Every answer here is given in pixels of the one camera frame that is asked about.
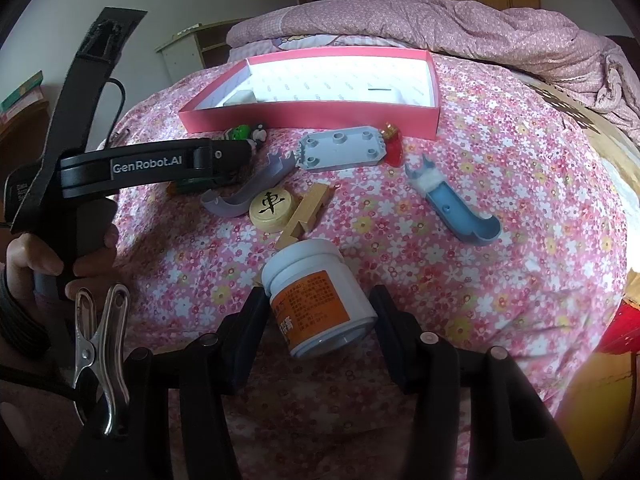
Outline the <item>person's left hand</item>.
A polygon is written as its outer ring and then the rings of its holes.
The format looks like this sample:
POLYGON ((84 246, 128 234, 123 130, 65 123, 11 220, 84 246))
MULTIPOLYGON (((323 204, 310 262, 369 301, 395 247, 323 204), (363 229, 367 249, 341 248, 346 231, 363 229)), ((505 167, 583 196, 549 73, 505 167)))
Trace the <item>person's left hand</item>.
MULTIPOLYGON (((82 288, 89 289, 94 296, 102 296, 119 280, 114 268, 118 239, 118 229, 111 224, 104 235, 103 246, 74 263, 74 278, 65 284, 68 299, 74 299, 82 288)), ((6 282, 9 292, 24 306, 35 303, 36 273, 59 276, 63 268, 62 260, 55 252, 32 234, 25 233, 12 240, 6 250, 6 282)))

